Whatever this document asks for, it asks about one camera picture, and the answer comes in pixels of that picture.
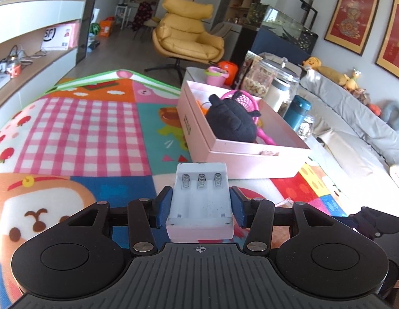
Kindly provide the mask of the yellow duck plush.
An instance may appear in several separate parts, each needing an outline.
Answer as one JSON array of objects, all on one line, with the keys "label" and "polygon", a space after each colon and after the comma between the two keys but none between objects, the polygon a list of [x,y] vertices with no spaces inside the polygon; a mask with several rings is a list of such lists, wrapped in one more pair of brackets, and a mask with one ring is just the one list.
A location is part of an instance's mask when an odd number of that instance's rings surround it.
[{"label": "yellow duck plush", "polygon": [[347,91],[352,92],[360,90],[360,87],[356,81],[361,76],[361,72],[355,68],[353,69],[352,76],[350,77],[327,66],[322,66],[322,62],[317,57],[309,57],[302,62],[302,66],[305,69],[313,69],[314,71],[317,71]]}]

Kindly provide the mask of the white tumbler bottle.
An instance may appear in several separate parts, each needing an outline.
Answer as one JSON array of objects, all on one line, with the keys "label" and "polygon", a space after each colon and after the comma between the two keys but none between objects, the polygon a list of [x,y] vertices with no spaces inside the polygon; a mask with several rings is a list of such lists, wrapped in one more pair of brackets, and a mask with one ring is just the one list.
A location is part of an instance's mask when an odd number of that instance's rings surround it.
[{"label": "white tumbler bottle", "polygon": [[290,97],[290,84],[281,79],[274,78],[264,97],[264,101],[275,112],[281,108],[283,102]]}]

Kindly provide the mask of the pink gift box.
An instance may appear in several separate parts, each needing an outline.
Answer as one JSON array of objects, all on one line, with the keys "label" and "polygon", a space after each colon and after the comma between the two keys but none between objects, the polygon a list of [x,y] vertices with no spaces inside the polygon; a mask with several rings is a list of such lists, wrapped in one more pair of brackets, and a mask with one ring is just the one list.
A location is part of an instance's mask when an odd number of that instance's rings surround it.
[{"label": "pink gift box", "polygon": [[186,81],[177,104],[194,162],[223,162],[230,179],[290,178],[310,148],[263,100]]}]

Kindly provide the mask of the small glass jar of nuts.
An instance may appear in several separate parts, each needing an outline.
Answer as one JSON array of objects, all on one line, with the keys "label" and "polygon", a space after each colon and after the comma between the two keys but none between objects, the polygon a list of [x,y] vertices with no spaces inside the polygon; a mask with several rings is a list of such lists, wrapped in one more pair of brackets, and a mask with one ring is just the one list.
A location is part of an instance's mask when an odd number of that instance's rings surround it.
[{"label": "small glass jar of nuts", "polygon": [[312,135],[314,129],[315,119],[313,116],[307,115],[304,120],[302,121],[301,125],[299,126],[298,130],[296,131],[297,135],[302,140],[307,140],[309,136]]}]

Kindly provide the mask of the white battery charger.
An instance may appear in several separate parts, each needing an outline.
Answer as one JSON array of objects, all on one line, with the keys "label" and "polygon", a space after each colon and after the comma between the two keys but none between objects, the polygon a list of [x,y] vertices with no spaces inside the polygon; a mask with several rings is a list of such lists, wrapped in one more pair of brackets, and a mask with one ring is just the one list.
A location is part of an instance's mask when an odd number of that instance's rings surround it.
[{"label": "white battery charger", "polygon": [[232,202],[223,162],[178,164],[166,226],[175,243],[233,238]]}]

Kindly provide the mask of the large glass jar with lid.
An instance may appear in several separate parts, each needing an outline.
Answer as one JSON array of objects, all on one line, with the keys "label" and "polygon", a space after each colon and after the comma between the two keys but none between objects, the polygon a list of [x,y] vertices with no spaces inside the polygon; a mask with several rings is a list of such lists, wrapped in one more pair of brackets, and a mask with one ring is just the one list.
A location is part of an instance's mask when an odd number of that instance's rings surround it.
[{"label": "large glass jar with lid", "polygon": [[302,69],[286,57],[257,55],[249,63],[245,75],[240,77],[240,88],[252,96],[265,98],[273,82],[279,80],[285,83],[285,92],[289,96],[295,93],[301,73]]}]

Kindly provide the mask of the white SF courier box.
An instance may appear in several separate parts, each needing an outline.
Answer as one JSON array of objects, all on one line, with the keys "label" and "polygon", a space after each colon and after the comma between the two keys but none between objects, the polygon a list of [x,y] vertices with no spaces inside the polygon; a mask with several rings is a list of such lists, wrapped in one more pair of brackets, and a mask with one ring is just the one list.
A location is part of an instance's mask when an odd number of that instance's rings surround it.
[{"label": "white SF courier box", "polygon": [[77,22],[55,24],[45,30],[41,49],[66,51],[78,45],[80,24]]}]

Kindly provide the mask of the white wall shelf unit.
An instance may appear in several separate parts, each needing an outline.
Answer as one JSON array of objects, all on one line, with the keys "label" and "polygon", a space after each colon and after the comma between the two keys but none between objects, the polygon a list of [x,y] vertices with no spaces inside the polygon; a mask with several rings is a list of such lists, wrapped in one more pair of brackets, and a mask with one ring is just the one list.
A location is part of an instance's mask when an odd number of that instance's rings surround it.
[{"label": "white wall shelf unit", "polygon": [[0,128],[76,65],[76,48],[37,57],[45,31],[80,22],[86,0],[0,0],[0,59],[17,46],[32,63],[0,90]]}]

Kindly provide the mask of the pink plastic strainer scoop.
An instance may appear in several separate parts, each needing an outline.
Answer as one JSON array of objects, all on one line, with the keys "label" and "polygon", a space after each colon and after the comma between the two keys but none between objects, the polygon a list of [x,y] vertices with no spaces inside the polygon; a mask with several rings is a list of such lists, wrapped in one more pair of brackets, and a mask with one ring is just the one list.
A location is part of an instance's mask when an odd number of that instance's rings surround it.
[{"label": "pink plastic strainer scoop", "polygon": [[[222,99],[231,98],[241,104],[248,112],[259,111],[259,105],[252,95],[244,90],[231,90],[222,96]],[[276,145],[274,140],[262,130],[262,122],[259,117],[254,117],[253,121],[257,127],[257,137],[265,144]]]}]

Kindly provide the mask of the black plush toy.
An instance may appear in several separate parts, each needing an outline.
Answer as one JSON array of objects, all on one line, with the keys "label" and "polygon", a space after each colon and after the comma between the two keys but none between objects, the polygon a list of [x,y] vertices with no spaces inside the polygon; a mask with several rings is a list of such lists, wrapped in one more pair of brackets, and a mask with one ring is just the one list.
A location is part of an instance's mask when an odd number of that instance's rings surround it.
[{"label": "black plush toy", "polygon": [[221,99],[217,95],[209,96],[211,107],[205,118],[216,138],[234,142],[254,143],[257,127],[254,117],[260,117],[260,111],[248,112],[234,99]]}]

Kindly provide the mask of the orange pumpkin toy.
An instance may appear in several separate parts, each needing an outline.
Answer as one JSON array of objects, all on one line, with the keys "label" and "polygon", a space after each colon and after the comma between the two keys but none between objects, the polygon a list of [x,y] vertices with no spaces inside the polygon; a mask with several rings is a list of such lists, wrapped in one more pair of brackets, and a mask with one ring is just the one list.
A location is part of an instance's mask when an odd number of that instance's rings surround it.
[{"label": "orange pumpkin toy", "polygon": [[207,114],[209,108],[211,107],[211,103],[210,103],[209,101],[207,101],[207,102],[201,102],[201,101],[199,101],[199,100],[196,100],[196,103],[198,104],[199,109],[201,110],[202,114],[203,114],[204,116],[206,116],[206,114]]}]

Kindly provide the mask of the grey neck pillow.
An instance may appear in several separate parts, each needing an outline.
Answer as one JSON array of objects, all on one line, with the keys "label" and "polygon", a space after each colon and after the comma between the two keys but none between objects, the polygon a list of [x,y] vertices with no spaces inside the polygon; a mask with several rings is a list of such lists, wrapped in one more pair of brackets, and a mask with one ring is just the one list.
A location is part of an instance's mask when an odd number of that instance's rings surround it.
[{"label": "grey neck pillow", "polygon": [[380,118],[393,130],[399,131],[399,101],[391,100],[382,109]]}]

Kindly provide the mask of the orange shopping bag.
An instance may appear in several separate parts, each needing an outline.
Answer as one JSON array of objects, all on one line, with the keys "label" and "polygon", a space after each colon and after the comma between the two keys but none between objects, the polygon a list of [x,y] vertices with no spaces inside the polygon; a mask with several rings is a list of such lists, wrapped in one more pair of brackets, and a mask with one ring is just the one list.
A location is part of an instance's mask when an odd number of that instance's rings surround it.
[{"label": "orange shopping bag", "polygon": [[113,31],[113,28],[115,26],[115,20],[102,20],[99,25],[100,25],[100,32],[99,36],[100,37],[109,37]]}]

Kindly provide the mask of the red framed wall picture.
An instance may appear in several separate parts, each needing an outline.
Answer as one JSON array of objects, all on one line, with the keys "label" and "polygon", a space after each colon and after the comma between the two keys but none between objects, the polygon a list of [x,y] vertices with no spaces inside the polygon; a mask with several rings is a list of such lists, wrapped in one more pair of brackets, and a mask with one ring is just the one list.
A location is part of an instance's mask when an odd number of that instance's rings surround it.
[{"label": "red framed wall picture", "polygon": [[361,56],[380,0],[338,0],[324,40]]}]

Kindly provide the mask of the colourful cartoon play mat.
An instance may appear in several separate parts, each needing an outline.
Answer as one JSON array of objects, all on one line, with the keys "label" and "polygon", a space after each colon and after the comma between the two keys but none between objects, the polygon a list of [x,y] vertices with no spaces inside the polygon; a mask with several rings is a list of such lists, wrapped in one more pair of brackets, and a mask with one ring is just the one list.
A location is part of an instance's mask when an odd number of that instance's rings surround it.
[{"label": "colourful cartoon play mat", "polygon": [[0,128],[0,308],[25,241],[86,208],[153,198],[190,154],[176,87],[126,70],[63,80]]}]

